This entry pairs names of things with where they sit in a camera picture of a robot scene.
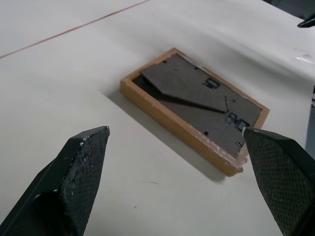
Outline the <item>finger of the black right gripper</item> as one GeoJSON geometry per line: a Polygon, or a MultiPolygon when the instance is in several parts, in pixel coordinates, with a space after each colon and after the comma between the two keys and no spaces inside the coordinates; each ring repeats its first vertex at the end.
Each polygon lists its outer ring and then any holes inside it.
{"type": "Polygon", "coordinates": [[[315,234],[315,160],[293,139],[256,128],[243,137],[258,188],[284,236],[315,234]]]}

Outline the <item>black pointed left gripper right finger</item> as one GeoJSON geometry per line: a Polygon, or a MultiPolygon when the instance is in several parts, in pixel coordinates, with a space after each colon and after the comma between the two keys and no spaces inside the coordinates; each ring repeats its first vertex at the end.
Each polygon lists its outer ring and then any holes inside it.
{"type": "Polygon", "coordinates": [[[299,28],[310,28],[315,26],[315,13],[303,12],[301,13],[298,18],[302,19],[303,21],[300,22],[297,26],[299,28]]]}

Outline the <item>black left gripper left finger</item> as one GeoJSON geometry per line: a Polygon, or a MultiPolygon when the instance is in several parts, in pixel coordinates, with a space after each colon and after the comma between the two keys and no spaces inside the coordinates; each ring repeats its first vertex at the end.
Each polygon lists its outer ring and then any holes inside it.
{"type": "Polygon", "coordinates": [[[0,225],[2,236],[82,236],[98,192],[110,129],[68,139],[0,225]]]}

